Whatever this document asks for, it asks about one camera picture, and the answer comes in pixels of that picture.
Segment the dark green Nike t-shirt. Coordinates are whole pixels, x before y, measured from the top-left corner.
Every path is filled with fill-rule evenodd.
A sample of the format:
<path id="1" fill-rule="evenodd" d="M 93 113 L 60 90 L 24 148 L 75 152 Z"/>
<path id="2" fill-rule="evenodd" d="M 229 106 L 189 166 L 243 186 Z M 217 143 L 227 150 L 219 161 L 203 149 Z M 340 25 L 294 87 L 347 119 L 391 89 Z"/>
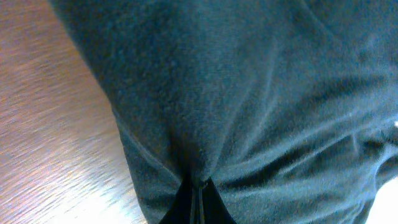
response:
<path id="1" fill-rule="evenodd" d="M 368 219 L 397 176 L 397 2 L 52 1 L 148 223 L 185 177 L 236 223 Z"/>

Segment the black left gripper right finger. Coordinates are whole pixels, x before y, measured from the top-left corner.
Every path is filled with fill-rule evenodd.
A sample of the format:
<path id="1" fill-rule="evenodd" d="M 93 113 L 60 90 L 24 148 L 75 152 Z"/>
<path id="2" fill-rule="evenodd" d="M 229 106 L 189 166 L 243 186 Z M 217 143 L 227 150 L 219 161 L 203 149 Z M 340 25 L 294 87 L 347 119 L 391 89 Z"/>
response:
<path id="1" fill-rule="evenodd" d="M 197 199 L 197 223 L 236 224 L 224 205 L 212 179 L 208 179 L 200 186 Z"/>

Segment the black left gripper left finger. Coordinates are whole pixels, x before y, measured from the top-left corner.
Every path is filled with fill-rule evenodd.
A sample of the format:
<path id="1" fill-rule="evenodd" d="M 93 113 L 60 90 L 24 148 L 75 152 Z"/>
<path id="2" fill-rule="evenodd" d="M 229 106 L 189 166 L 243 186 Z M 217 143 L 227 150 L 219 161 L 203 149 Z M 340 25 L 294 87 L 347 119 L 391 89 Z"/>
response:
<path id="1" fill-rule="evenodd" d="M 198 190 L 190 177 L 185 177 L 175 200 L 159 224 L 199 224 Z"/>

